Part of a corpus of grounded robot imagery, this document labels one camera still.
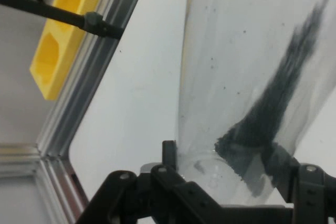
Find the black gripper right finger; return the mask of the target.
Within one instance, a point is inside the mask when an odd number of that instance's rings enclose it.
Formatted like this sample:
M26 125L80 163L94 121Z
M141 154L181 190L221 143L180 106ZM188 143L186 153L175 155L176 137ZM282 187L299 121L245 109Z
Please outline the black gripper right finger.
M291 223L335 219L335 177L317 165L298 162L277 143L262 151L262 163L273 187L293 204Z

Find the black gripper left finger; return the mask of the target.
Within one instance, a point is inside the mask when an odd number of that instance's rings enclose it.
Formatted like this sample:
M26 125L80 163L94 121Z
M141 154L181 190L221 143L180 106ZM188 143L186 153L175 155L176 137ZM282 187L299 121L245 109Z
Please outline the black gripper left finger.
M77 223L232 223L232 210L176 172L175 141L162 143L162 161L148 173L111 172Z

